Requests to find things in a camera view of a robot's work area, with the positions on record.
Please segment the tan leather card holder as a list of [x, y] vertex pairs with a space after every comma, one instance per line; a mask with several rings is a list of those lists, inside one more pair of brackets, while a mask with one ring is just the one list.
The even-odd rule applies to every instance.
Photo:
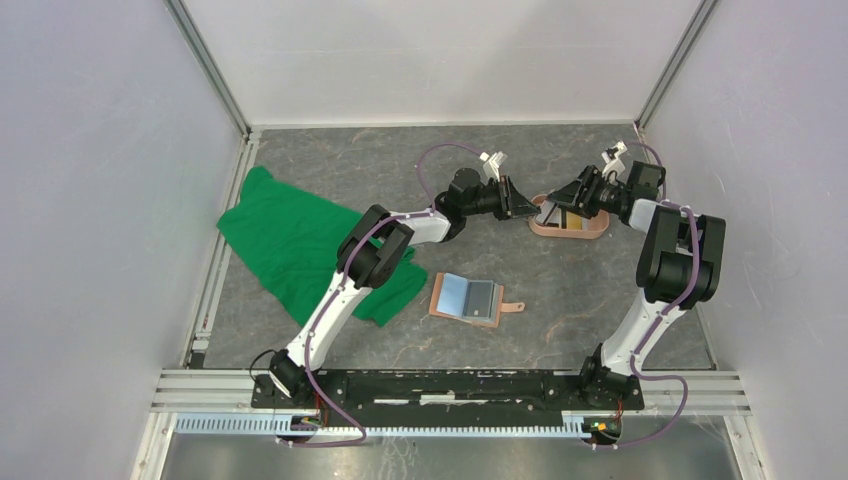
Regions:
[[439, 272], [428, 313], [478, 327], [497, 328], [504, 313], [521, 313], [526, 307], [524, 302], [505, 302], [504, 293], [504, 286], [491, 280], [470, 280]]

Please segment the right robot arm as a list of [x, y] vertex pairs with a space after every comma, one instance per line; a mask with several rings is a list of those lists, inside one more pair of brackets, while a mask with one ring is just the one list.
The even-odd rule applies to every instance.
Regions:
[[720, 281], [726, 222], [660, 199], [666, 171], [635, 162], [625, 181], [586, 167], [546, 200], [564, 213], [591, 219], [615, 215], [645, 235], [635, 273], [638, 293], [617, 330], [586, 358], [577, 392], [591, 408], [639, 389], [641, 366], [658, 339], [684, 313], [710, 300]]

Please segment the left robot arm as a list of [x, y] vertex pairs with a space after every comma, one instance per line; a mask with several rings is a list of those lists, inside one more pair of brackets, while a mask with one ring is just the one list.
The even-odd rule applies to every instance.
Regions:
[[449, 187], [423, 210], [369, 207], [341, 242], [330, 283], [305, 326], [270, 362], [269, 377], [278, 397], [295, 408], [312, 399], [316, 387], [310, 375], [322, 366], [356, 307], [395, 273], [408, 247], [455, 238], [469, 216], [491, 214], [503, 221], [539, 213], [509, 176], [482, 181], [470, 168], [458, 170]]

